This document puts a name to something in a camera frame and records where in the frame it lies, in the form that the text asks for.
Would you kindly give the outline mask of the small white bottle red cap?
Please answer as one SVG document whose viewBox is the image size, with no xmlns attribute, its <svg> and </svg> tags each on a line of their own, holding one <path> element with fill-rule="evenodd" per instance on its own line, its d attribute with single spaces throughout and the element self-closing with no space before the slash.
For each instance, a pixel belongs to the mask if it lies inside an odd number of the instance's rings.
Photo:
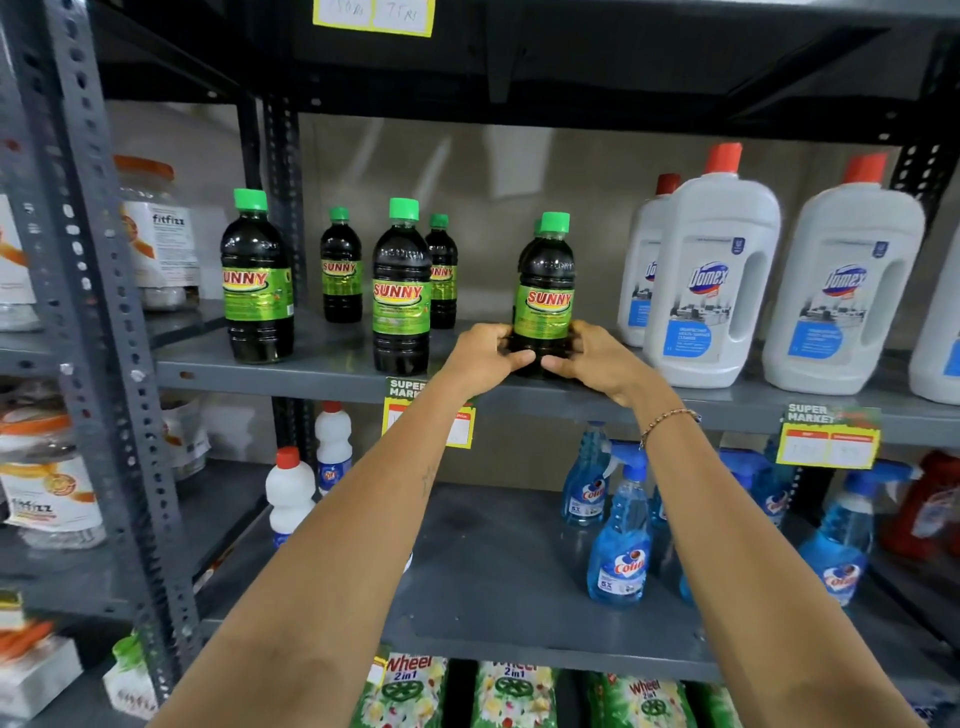
<svg viewBox="0 0 960 728">
<path fill-rule="evenodd" d="M 270 505 L 272 545 L 277 550 L 316 505 L 316 475 L 295 445 L 278 449 L 266 478 L 265 493 Z"/>
<path fill-rule="evenodd" d="M 353 424 L 342 403 L 324 400 L 315 420 L 317 480 L 324 499 L 353 466 Z"/>
</svg>

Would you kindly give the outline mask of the person's left hand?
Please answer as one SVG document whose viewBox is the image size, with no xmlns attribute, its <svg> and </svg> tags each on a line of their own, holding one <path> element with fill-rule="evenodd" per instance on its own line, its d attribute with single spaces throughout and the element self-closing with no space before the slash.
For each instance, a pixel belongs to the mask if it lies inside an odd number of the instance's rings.
<svg viewBox="0 0 960 728">
<path fill-rule="evenodd" d="M 513 333 L 505 322 L 478 322 L 459 335 L 449 357 L 434 380 L 460 403 L 485 394 L 508 375 L 498 375 L 498 352 L 509 351 Z"/>
</svg>

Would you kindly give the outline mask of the green detergent packet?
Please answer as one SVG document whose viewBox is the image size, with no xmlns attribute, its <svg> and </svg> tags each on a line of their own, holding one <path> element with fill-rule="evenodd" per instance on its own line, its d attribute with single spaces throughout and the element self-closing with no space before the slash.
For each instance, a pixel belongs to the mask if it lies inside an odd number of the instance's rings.
<svg viewBox="0 0 960 728">
<path fill-rule="evenodd" d="M 697 728 L 744 728 L 725 685 L 688 681 L 684 686 Z"/>
<path fill-rule="evenodd" d="M 442 728 L 450 660 L 405 652 L 376 658 L 349 728 Z"/>
<path fill-rule="evenodd" d="M 479 661 L 470 728 L 558 728 L 558 669 Z"/>
<path fill-rule="evenodd" d="M 588 672 L 590 728 L 697 728 L 682 682 Z"/>
</svg>

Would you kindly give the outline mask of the white cleaner bottle red cap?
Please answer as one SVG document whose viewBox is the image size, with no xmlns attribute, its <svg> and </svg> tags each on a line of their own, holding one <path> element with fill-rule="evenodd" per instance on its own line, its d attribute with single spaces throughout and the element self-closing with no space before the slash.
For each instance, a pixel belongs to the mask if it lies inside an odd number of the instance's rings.
<svg viewBox="0 0 960 728">
<path fill-rule="evenodd" d="M 678 389 L 726 389 L 754 340 L 782 232 L 781 205 L 743 178 L 740 142 L 714 145 L 704 171 L 666 202 L 643 355 Z"/>
<path fill-rule="evenodd" d="M 630 348 L 644 345 L 667 201 L 681 183 L 679 174 L 659 175 L 654 197 L 643 201 L 631 218 L 617 312 L 618 332 Z"/>
<path fill-rule="evenodd" d="M 889 154 L 859 154 L 801 209 L 762 348 L 766 383 L 852 396 L 876 370 L 926 231 L 921 203 L 883 186 Z"/>
<path fill-rule="evenodd" d="M 930 402 L 960 407 L 960 224 L 909 360 L 908 387 Z"/>
</svg>

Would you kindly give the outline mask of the person's right hand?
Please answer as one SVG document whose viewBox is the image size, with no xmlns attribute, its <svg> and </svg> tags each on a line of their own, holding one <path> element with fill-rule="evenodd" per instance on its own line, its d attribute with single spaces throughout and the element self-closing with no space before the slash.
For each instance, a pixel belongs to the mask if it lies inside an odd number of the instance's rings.
<svg viewBox="0 0 960 728">
<path fill-rule="evenodd" d="M 570 354 L 581 356 L 581 375 L 559 375 L 606 395 L 621 407 L 635 408 L 655 383 L 656 373 L 618 342 L 606 328 L 583 320 L 569 326 Z"/>
</svg>

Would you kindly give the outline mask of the blue glass cleaner spray bottle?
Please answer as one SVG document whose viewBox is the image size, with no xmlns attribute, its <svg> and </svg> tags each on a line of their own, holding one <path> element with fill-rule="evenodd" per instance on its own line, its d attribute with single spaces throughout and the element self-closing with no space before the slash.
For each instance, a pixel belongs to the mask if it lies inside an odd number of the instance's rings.
<svg viewBox="0 0 960 728">
<path fill-rule="evenodd" d="M 640 443 L 611 440 L 607 471 L 622 466 L 609 515 L 593 541 L 585 574 L 589 597 L 628 608 L 642 597 L 651 560 L 649 505 L 645 490 L 649 460 Z"/>
<path fill-rule="evenodd" d="M 659 485 L 654 486 L 650 499 L 650 533 L 652 538 L 652 573 L 681 600 L 695 605 L 695 599 L 686 577 Z"/>
<path fill-rule="evenodd" d="M 567 524 L 589 527 L 602 523 L 614 467 L 605 422 L 589 421 L 582 433 L 577 459 L 563 484 L 561 516 Z"/>
<path fill-rule="evenodd" d="M 847 471 L 820 525 L 798 547 L 800 558 L 844 610 L 867 571 L 875 540 L 877 494 L 890 484 L 911 480 L 914 470 L 904 462 L 876 459 L 870 469 Z"/>
<path fill-rule="evenodd" d="M 760 452 L 742 447 L 720 447 L 718 454 L 734 478 L 748 492 L 765 517 L 782 529 L 794 476 L 790 467 L 772 463 Z"/>
</svg>

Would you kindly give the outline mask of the yellow shelf price tag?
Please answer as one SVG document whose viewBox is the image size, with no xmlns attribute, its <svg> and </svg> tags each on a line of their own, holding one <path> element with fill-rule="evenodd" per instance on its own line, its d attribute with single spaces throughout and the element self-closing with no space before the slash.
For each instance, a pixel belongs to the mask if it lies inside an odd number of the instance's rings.
<svg viewBox="0 0 960 728">
<path fill-rule="evenodd" d="M 774 461 L 791 467 L 870 470 L 882 441 L 882 409 L 789 402 Z"/>
<path fill-rule="evenodd" d="M 386 376 L 386 395 L 383 399 L 381 418 L 382 434 L 390 430 L 390 427 L 424 391 L 428 383 L 429 377 L 424 376 Z M 448 448 L 468 451 L 473 447 L 476 412 L 476 398 L 471 397 L 465 401 L 454 418 L 446 439 Z"/>
</svg>

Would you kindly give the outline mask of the dark bottle green cap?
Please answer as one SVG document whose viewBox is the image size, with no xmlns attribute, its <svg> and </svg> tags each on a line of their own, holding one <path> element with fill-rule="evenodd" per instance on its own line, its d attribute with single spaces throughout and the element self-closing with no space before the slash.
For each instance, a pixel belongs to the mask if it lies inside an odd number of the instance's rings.
<svg viewBox="0 0 960 728">
<path fill-rule="evenodd" d="M 417 200 L 391 198 L 390 226 L 373 251 L 373 361 L 391 376 L 418 376 L 428 366 L 432 256 L 417 229 L 419 218 Z"/>
<path fill-rule="evenodd" d="M 521 252 L 518 255 L 516 271 L 519 275 L 522 274 L 523 261 L 527 257 L 530 249 L 536 243 L 537 239 L 540 237 L 541 225 L 542 225 L 542 217 L 537 217 L 534 221 L 534 233 L 531 239 L 524 245 L 524 247 L 522 248 Z"/>
<path fill-rule="evenodd" d="M 294 349 L 291 258 L 269 219 L 267 193 L 235 188 L 233 199 L 238 216 L 220 243 L 226 335 L 237 362 L 271 365 Z"/>
<path fill-rule="evenodd" d="M 546 211 L 519 256 L 509 350 L 530 351 L 534 360 L 517 376 L 551 378 L 541 359 L 568 353 L 576 278 L 569 233 L 570 213 Z"/>
<path fill-rule="evenodd" d="M 347 207 L 331 207 L 329 219 L 319 245 L 322 312 L 330 323 L 355 324 L 363 316 L 362 242 Z"/>
<path fill-rule="evenodd" d="M 433 213 L 429 225 L 425 241 L 431 254 L 431 329 L 451 330 L 458 311 L 459 251 L 449 233 L 447 214 Z"/>
</svg>

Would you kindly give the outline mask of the person's right forearm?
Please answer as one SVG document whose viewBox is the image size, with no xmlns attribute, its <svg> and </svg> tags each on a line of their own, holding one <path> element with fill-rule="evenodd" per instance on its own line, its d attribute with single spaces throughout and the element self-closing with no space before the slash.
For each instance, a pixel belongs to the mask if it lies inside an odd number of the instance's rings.
<svg viewBox="0 0 960 728">
<path fill-rule="evenodd" d="M 926 728 L 669 387 L 631 408 L 745 728 Z"/>
</svg>

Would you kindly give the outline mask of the white green pouch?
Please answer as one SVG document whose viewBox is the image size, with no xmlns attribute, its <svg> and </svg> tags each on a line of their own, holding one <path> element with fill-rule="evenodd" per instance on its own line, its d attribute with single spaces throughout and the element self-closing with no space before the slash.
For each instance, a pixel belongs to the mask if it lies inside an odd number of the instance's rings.
<svg viewBox="0 0 960 728">
<path fill-rule="evenodd" d="M 102 682 L 111 707 L 126 716 L 150 722 L 159 709 L 157 695 L 136 632 L 112 648 L 114 665 Z"/>
</svg>

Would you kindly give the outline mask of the yellow paper label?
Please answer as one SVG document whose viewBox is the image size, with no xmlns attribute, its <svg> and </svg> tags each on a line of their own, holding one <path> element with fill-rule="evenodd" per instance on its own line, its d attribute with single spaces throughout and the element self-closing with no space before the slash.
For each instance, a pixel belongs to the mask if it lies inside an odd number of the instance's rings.
<svg viewBox="0 0 960 728">
<path fill-rule="evenodd" d="M 429 39 L 436 0 L 313 0 L 321 28 Z"/>
</svg>

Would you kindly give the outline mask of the white orange box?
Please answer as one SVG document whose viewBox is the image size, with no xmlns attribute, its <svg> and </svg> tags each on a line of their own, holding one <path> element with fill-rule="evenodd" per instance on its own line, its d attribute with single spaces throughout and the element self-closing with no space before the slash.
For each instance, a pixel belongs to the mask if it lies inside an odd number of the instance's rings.
<svg viewBox="0 0 960 728">
<path fill-rule="evenodd" d="M 53 621 L 0 630 L 0 723 L 30 721 L 82 674 L 75 641 Z"/>
</svg>

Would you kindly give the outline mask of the grey metal shelving rack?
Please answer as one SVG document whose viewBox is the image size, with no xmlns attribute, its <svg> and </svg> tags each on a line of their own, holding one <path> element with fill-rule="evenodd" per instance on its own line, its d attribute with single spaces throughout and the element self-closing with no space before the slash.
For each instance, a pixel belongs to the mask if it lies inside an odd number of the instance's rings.
<svg viewBox="0 0 960 728">
<path fill-rule="evenodd" d="M 118 182 L 107 170 L 114 151 L 105 91 L 121 91 L 121 73 L 100 60 L 98 37 L 142 44 L 152 62 L 241 107 L 246 177 L 267 163 L 263 181 L 273 218 L 292 247 L 299 299 L 306 300 L 305 197 L 299 113 L 306 83 L 317 104 L 340 91 L 342 63 L 307 73 L 295 54 L 259 53 L 230 13 L 206 0 L 0 0 L 0 185 L 7 185 L 28 249 L 39 256 L 38 288 L 47 362 L 3 368 L 27 377 L 56 375 L 78 417 L 97 473 L 106 475 L 106 514 L 114 540 L 84 555 L 39 552 L 0 539 L 0 597 L 16 595 L 42 612 L 124 621 L 142 630 L 151 676 L 174 680 L 201 648 L 199 620 L 186 592 L 227 541 L 189 564 L 184 510 L 172 476 L 162 470 L 162 386 L 195 384 L 273 397 L 275 430 L 306 446 L 306 400 L 332 389 L 344 399 L 382 400 L 384 379 L 372 369 L 358 333 L 333 347 L 322 321 L 299 321 L 313 338 L 294 368 L 242 368 L 225 335 L 195 325 L 156 338 L 134 303 L 133 264 L 122 249 Z M 546 493 L 494 486 L 439 486 L 428 508 L 414 564 L 387 620 L 395 649 L 487 660 L 532 657 L 583 671 L 653 670 L 712 682 L 716 665 L 695 611 L 653 585 L 642 617 L 663 618 L 662 630 L 635 618 L 604 616 L 584 585 L 587 541 L 558 520 L 548 523 Z"/>
</svg>

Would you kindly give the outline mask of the person's left forearm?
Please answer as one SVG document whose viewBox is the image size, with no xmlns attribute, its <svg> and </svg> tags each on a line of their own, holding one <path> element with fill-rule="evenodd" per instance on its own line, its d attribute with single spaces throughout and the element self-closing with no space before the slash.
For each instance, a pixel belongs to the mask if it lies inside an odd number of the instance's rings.
<svg viewBox="0 0 960 728">
<path fill-rule="evenodd" d="M 149 728 L 346 728 L 459 409 L 443 371 L 270 558 Z"/>
</svg>

